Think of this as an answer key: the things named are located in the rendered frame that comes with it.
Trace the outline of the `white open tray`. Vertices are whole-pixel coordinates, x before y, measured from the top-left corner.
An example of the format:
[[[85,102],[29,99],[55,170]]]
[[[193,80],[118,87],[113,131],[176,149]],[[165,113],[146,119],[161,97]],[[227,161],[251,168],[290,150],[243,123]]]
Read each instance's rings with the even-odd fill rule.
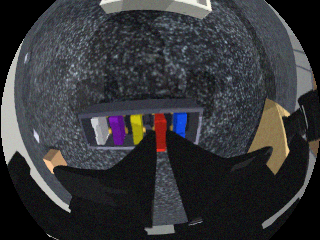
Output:
[[[135,9],[156,9],[156,11],[165,11],[173,13],[183,13],[204,19],[211,11],[211,1],[209,0],[101,0],[99,4],[104,12],[115,13],[123,11],[135,11]]]

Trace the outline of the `yellow fuse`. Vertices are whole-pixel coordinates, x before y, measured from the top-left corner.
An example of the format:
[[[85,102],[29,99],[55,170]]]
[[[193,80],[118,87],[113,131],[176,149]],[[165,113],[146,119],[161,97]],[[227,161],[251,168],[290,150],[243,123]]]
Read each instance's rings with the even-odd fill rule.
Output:
[[[143,129],[143,113],[140,115],[131,115],[131,125],[133,133],[133,144],[137,145],[143,140],[144,129]]]

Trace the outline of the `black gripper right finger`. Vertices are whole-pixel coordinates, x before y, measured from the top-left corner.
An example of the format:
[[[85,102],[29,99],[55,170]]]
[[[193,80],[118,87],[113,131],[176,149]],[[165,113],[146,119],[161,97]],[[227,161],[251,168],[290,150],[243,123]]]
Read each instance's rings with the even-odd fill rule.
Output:
[[[171,129],[165,129],[165,148],[188,224],[201,221],[201,216],[215,204],[229,184],[263,167],[273,151],[273,147],[267,145],[227,159],[200,148]]]

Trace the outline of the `blue fuse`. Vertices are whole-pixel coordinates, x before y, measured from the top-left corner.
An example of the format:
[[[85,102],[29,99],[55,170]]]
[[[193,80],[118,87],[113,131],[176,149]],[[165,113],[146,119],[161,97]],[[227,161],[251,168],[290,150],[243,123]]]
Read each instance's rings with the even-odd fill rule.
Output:
[[[172,131],[185,139],[185,123],[187,123],[187,113],[173,112]]]

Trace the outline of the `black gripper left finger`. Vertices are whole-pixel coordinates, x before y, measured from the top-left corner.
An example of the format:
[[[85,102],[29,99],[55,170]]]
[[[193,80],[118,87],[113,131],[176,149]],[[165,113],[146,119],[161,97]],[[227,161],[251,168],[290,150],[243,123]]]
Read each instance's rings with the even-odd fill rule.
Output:
[[[153,228],[156,168],[157,135],[151,131],[107,171],[57,165],[53,173],[71,196],[129,208],[148,229]]]

